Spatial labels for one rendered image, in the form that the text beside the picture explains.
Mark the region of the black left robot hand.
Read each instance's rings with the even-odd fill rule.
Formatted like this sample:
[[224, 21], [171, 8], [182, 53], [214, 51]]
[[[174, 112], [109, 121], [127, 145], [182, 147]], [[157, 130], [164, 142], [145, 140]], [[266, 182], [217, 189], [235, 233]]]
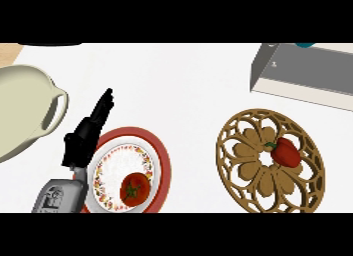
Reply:
[[63, 137], [65, 153], [62, 165], [65, 167], [84, 168], [89, 165], [112, 106], [112, 89], [108, 88], [99, 98], [92, 114], [83, 118], [74, 132]]

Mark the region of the brown openwork round placemat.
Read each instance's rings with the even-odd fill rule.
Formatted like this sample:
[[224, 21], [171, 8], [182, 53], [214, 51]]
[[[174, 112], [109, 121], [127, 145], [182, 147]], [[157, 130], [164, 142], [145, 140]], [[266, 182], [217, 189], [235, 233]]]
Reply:
[[[297, 139], [301, 163], [295, 168], [260, 160], [286, 135]], [[248, 212], [316, 210], [325, 191], [323, 161], [309, 134], [281, 113], [248, 109], [230, 117], [217, 136], [216, 166], [224, 188]]]

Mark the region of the red rimmed floral plate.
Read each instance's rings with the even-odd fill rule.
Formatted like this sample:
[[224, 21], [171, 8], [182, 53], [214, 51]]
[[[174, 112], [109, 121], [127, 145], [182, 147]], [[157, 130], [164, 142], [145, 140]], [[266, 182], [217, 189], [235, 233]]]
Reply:
[[[142, 173], [151, 184], [145, 202], [127, 207], [120, 199], [125, 176]], [[157, 136], [137, 127], [106, 132], [97, 141], [87, 167], [89, 192], [83, 213], [155, 213], [159, 211], [170, 187], [170, 159]]]

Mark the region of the red tomato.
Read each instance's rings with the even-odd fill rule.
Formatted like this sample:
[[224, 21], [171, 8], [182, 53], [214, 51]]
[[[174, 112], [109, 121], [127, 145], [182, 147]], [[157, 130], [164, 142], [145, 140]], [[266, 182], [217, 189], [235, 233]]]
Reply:
[[120, 187], [120, 199], [127, 207], [140, 205], [151, 191], [151, 184], [142, 173], [131, 173], [125, 176]]

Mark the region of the black rounded object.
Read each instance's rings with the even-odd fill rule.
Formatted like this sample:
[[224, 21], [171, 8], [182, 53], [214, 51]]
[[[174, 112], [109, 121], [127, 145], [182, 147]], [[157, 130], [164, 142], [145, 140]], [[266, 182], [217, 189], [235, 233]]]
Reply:
[[80, 42], [77, 42], [77, 43], [28, 43], [28, 42], [19, 42], [18, 44], [22, 45], [22, 46], [37, 46], [37, 47], [63, 47], [63, 46], [81, 45]]

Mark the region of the pale wooden cutting board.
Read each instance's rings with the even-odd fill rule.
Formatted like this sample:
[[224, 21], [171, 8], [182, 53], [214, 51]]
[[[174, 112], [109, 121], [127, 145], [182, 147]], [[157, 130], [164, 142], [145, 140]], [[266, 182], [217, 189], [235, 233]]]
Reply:
[[13, 64], [21, 50], [22, 45], [18, 43], [0, 43], [0, 67]]

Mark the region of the red bell pepper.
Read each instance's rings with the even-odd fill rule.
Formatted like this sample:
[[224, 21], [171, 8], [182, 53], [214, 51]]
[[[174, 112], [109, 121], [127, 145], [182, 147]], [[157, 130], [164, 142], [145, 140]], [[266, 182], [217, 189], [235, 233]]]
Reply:
[[288, 168], [295, 168], [301, 162], [298, 150], [292, 142], [281, 137], [275, 143], [267, 142], [266, 147], [272, 148], [270, 157], [273, 161]]

